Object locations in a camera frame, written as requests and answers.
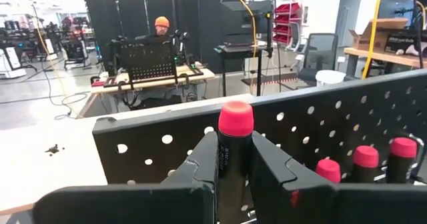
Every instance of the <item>workbench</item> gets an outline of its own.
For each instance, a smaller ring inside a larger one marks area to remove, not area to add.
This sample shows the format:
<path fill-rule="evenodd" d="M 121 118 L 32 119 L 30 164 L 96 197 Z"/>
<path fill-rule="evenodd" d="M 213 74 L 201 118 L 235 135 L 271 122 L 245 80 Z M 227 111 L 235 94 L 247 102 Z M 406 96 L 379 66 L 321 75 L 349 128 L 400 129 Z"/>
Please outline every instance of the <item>workbench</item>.
<path fill-rule="evenodd" d="M 42 196 L 67 186 L 107 185 L 92 129 L 98 118 L 127 119 L 225 103 L 249 102 L 250 94 L 220 97 L 100 117 L 40 123 L 0 131 L 0 224 L 32 224 L 31 209 Z M 45 153 L 58 144 L 59 152 Z"/>
<path fill-rule="evenodd" d="M 189 77 L 189 86 L 191 87 L 188 91 L 193 92 L 197 95 L 197 100 L 201 99 L 200 93 L 205 93 L 206 83 L 208 79 L 213 79 L 215 77 L 215 74 L 211 72 L 209 69 L 201 68 L 201 65 L 197 65 L 199 67 L 199 70 L 203 73 L 203 75 L 196 75 Z M 193 71 L 187 66 L 181 66 L 177 67 L 177 76 L 180 76 L 182 74 L 192 75 Z M 143 83 L 136 83 L 133 84 L 133 88 L 136 91 L 141 92 L 140 97 L 143 97 L 145 95 L 150 95 L 153 93 L 160 93 L 161 97 L 163 97 L 166 93 L 172 93 L 177 92 L 181 95 L 182 90 L 177 90 L 177 87 L 175 85 L 175 79 L 163 79 L 164 77 L 158 77 L 158 78 L 151 78 L 144 80 Z M 186 80 L 185 77 L 178 77 L 178 84 L 185 84 Z M 119 83 L 120 81 L 129 81 L 129 75 L 127 73 L 120 73 L 116 78 L 115 82 Z M 129 91 L 131 90 L 131 85 L 123 85 L 121 86 L 122 91 Z M 101 99 L 107 99 L 108 103 L 111 105 L 112 113 L 118 113 L 119 109 L 117 108 L 119 102 L 117 100 L 117 94 L 118 94 L 119 88 L 118 87 L 92 87 L 91 93 L 95 95 L 100 95 Z"/>
<path fill-rule="evenodd" d="M 344 49 L 344 53 L 348 55 L 346 74 L 347 76 L 354 77 L 354 75 L 356 74 L 356 67 L 358 65 L 359 58 L 367 57 L 369 51 L 348 47 Z M 412 68 L 420 68 L 419 58 L 410 55 L 396 55 L 381 50 L 374 50 L 374 52 L 372 53 L 372 59 L 397 63 Z M 427 59 L 423 59 L 423 64 L 424 66 L 427 66 Z"/>

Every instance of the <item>marker with red cap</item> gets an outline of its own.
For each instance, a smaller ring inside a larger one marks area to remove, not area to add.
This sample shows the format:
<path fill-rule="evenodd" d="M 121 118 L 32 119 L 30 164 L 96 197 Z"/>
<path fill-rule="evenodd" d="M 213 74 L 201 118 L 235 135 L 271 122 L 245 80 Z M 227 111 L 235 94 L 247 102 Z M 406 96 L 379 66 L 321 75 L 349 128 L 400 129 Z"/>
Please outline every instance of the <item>marker with red cap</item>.
<path fill-rule="evenodd" d="M 254 130 L 251 105 L 241 101 L 224 104 L 218 121 L 221 223 L 239 223 L 240 210 Z"/>
<path fill-rule="evenodd" d="M 341 181 L 340 164 L 330 159 L 320 160 L 316 167 L 316 173 L 333 183 Z"/>
<path fill-rule="evenodd" d="M 417 152 L 417 142 L 407 137 L 393 139 L 387 161 L 386 182 L 406 183 Z"/>
<path fill-rule="evenodd" d="M 357 147 L 353 154 L 352 182 L 373 183 L 379 162 L 380 155 L 375 148 L 366 145 Z"/>

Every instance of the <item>white bucket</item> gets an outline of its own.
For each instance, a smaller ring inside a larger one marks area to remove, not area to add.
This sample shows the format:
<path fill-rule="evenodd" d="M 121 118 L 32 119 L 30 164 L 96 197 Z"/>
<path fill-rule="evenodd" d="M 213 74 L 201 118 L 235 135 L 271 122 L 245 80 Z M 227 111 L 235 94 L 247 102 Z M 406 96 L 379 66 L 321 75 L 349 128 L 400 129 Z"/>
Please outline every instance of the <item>white bucket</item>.
<path fill-rule="evenodd" d="M 344 81 L 345 73 L 333 70 L 321 70 L 316 73 L 317 86 L 337 84 Z"/>

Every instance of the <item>white table surface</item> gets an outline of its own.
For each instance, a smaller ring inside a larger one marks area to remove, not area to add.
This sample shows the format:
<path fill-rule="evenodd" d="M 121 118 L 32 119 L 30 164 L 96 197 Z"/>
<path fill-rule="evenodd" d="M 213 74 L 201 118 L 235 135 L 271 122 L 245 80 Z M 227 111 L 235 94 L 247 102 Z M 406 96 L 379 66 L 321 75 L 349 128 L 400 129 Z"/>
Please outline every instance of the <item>white table surface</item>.
<path fill-rule="evenodd" d="M 127 119 L 230 100 L 250 101 L 253 98 L 250 94 L 244 94 L 100 117 Z M 42 196 L 62 187 L 106 185 L 92 136 L 93 126 L 100 117 L 50 121 L 0 131 L 0 215 L 30 209 Z M 53 156 L 45 153 L 55 144 L 58 144 L 60 152 Z"/>

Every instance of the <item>yellow cable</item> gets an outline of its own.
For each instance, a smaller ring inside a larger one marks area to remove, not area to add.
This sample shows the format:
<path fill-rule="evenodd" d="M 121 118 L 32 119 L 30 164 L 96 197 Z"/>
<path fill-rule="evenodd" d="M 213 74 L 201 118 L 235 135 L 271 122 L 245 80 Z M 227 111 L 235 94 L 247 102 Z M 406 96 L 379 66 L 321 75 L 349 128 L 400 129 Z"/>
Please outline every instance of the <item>yellow cable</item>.
<path fill-rule="evenodd" d="M 421 27 L 421 29 L 424 30 L 426 28 L 426 8 L 419 1 L 417 1 L 417 4 L 419 4 L 419 6 L 421 7 L 421 10 L 422 10 L 422 12 L 421 12 L 421 15 L 422 15 L 422 27 Z"/>
<path fill-rule="evenodd" d="M 365 69 L 363 70 L 362 79 L 365 79 L 368 74 L 368 70 L 370 68 L 371 59 L 372 59 L 372 53 L 374 52 L 376 22 L 378 20 L 378 12 L 380 10 L 380 4 L 381 4 L 381 0 L 376 0 L 374 19 L 372 20 L 372 31 L 371 31 L 371 38 L 369 42 L 368 58 L 366 59 Z"/>
<path fill-rule="evenodd" d="M 254 32 L 254 56 L 252 58 L 254 59 L 256 57 L 256 49 L 258 47 L 258 44 L 257 44 L 257 41 L 256 41 L 255 17 L 254 17 L 254 14 L 252 13 L 252 10 L 248 7 L 248 5 L 246 5 L 246 3 L 243 0 L 239 0 L 239 1 L 242 3 L 242 5 L 244 7 L 246 7 L 246 9 L 248 10 L 248 12 L 249 12 L 249 14 L 251 15 L 251 18 L 252 18 L 252 27 L 253 27 L 253 32 Z M 251 62 L 252 62 L 252 60 L 250 59 L 249 60 L 249 69 L 251 69 Z M 252 86 L 254 85 L 254 74 L 251 74 L 251 76 L 252 76 L 252 78 L 251 78 L 251 84 L 250 84 L 249 90 L 250 90 L 250 93 L 252 94 L 253 93 Z"/>
<path fill-rule="evenodd" d="M 41 41 L 41 45 L 43 46 L 43 48 L 44 48 L 44 50 L 45 50 L 45 52 L 46 52 L 46 55 L 48 56 L 49 55 L 49 51 L 47 50 L 47 47 L 46 47 L 46 45 L 45 45 L 45 43 L 44 43 L 44 41 L 43 41 L 43 38 L 42 38 L 42 36 L 41 36 L 41 33 L 40 33 L 40 25 L 39 25 L 39 18 L 38 18 L 38 16 L 37 16 L 37 12 L 35 11 L 35 7 L 34 7 L 34 14 L 35 14 L 35 18 L 36 18 L 36 24 L 37 24 L 37 33 L 39 34 L 39 38 L 40 38 L 40 41 Z M 59 80 L 59 83 L 61 84 L 61 89 L 62 89 L 62 93 L 64 94 L 64 96 L 65 97 L 67 97 L 67 93 L 65 92 L 65 88 L 64 88 L 64 84 L 62 83 L 62 80 L 61 80 L 61 77 L 59 76 L 59 74 L 58 74 L 58 71 L 53 67 L 53 63 L 52 63 L 52 60 L 50 60 L 49 59 L 49 62 L 50 62 L 50 68 L 53 70 L 53 72 L 55 73 L 55 75 L 57 76 L 57 78 L 58 78 L 58 80 Z M 84 118 L 84 117 L 82 117 L 78 112 L 76 112 L 76 111 L 74 111 L 74 109 L 71 107 L 71 105 L 69 104 L 69 101 L 68 101 L 68 99 L 67 98 L 65 98 L 66 99 L 66 106 L 68 106 L 68 108 L 70 108 L 70 110 L 72 111 L 72 112 L 74 112 L 74 114 L 76 114 L 76 116 L 78 117 L 78 118 Z"/>

